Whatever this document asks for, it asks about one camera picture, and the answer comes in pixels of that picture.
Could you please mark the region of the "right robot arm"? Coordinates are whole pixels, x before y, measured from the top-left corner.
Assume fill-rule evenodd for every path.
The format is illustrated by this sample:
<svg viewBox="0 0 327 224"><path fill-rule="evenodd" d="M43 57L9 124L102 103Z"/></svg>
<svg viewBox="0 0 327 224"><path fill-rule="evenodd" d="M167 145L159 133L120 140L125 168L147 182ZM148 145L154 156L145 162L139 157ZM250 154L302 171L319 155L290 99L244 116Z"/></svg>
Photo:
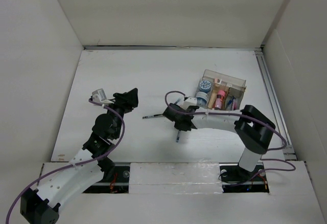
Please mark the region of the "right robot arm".
<svg viewBox="0 0 327 224"><path fill-rule="evenodd" d="M210 128L236 133L245 146L236 167L236 174L242 180L254 175L261 156L268 151L275 130L275 124L252 105L246 105L242 110L222 111L197 105L183 109L171 103L163 116L181 131Z"/></svg>

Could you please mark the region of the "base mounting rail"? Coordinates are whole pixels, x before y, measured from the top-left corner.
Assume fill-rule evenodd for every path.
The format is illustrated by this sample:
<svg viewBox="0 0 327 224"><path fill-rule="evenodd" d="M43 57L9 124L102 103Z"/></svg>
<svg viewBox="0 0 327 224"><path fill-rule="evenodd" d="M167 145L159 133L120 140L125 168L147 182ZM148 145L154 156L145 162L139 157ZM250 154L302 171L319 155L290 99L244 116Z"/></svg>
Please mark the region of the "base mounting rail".
<svg viewBox="0 0 327 224"><path fill-rule="evenodd" d="M101 180L85 193L106 194L220 194L269 193L262 173L241 178L236 164L117 163L111 178Z"/></svg>

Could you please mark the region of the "dark blue pen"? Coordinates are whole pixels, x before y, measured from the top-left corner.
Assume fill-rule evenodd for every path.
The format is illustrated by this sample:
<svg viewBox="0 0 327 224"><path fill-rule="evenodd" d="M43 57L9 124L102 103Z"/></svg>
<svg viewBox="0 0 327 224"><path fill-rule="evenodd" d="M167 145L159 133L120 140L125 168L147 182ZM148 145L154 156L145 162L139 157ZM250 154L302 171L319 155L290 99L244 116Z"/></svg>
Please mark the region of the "dark blue pen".
<svg viewBox="0 0 327 224"><path fill-rule="evenodd" d="M177 133L177 136L176 136L176 143L178 143L180 140L180 133L181 133L181 131L179 130Z"/></svg>

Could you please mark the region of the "red gel pen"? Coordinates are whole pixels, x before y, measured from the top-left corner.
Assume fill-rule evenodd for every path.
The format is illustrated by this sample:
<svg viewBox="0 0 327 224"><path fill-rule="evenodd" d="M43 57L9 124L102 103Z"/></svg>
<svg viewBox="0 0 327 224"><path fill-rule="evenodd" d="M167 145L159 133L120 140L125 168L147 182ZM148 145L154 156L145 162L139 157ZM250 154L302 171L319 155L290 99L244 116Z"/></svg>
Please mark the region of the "red gel pen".
<svg viewBox="0 0 327 224"><path fill-rule="evenodd" d="M228 100L225 110L233 111L238 109L238 98L232 96L230 100Z"/></svg>

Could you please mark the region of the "clear desk organizer box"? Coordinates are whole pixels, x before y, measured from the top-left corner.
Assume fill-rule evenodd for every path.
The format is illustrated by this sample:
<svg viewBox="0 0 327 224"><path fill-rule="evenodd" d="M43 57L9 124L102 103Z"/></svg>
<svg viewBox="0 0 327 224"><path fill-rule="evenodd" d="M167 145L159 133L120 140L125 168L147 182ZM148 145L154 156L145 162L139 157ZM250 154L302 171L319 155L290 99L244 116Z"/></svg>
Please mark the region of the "clear desk organizer box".
<svg viewBox="0 0 327 224"><path fill-rule="evenodd" d="M195 92L198 106L233 111L241 106L246 81L211 70L205 70Z"/></svg>

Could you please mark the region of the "aluminium rail right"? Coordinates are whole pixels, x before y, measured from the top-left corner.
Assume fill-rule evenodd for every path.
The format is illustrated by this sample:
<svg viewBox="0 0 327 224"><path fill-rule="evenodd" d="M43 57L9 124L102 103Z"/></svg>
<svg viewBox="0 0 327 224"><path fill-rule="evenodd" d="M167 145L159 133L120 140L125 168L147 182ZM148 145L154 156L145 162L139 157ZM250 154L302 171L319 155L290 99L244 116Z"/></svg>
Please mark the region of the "aluminium rail right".
<svg viewBox="0 0 327 224"><path fill-rule="evenodd" d="M273 83L268 71L268 67L265 62L264 54L261 49L255 50L255 56L258 62L258 66L262 75L263 83L266 89L266 92L269 97L269 102L273 111L273 116L275 120L276 130L286 139L286 146L283 149L284 157L287 161L297 161L297 156L294 151L285 119L283 117L281 107L279 105L276 92L273 87Z"/></svg>

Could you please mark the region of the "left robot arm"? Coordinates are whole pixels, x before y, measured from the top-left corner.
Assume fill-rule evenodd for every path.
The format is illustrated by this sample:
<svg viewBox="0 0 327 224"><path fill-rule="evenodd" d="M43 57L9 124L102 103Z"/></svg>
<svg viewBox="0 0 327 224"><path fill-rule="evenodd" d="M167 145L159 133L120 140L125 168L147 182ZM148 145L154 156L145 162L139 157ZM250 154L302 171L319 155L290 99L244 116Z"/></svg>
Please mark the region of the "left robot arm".
<svg viewBox="0 0 327 224"><path fill-rule="evenodd" d="M56 223L69 200L96 182L112 179L115 164L108 155L125 134L124 115L138 106L138 89L115 93L106 102L89 102L106 110L97 116L89 139L67 165L40 177L49 177L47 183L27 187L20 195L20 213L28 223Z"/></svg>

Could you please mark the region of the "black thin pen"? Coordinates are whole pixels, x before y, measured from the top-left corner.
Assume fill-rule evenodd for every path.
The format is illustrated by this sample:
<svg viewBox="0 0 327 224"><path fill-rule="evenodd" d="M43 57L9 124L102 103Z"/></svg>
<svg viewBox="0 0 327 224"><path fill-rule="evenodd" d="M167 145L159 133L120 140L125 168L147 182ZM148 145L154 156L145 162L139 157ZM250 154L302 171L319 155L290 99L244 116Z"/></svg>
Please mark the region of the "black thin pen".
<svg viewBox="0 0 327 224"><path fill-rule="evenodd" d="M162 118L162 117L164 117L163 114L154 114L154 115L143 116L142 119L152 119L152 118Z"/></svg>

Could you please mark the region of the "blue round tape tin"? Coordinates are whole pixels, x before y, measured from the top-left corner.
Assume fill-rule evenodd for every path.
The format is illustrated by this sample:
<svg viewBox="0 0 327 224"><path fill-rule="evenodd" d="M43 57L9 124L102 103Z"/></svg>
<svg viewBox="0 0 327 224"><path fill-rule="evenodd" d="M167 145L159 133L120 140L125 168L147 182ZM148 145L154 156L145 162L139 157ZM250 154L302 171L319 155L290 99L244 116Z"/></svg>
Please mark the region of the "blue round tape tin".
<svg viewBox="0 0 327 224"><path fill-rule="evenodd" d="M212 83L208 80L201 80L199 82L199 91L209 93L212 89Z"/></svg>

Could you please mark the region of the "pink glue bottle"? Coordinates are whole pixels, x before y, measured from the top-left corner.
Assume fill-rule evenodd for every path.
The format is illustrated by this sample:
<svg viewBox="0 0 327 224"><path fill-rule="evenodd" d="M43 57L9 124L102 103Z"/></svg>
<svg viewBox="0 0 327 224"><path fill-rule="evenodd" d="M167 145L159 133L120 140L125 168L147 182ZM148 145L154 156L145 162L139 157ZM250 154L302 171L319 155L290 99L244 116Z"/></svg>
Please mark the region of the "pink glue bottle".
<svg viewBox="0 0 327 224"><path fill-rule="evenodd" d="M215 110L221 110L222 109L225 96L226 96L226 91L224 91L222 89L218 90L216 100L215 100L215 104L214 104L214 109Z"/></svg>

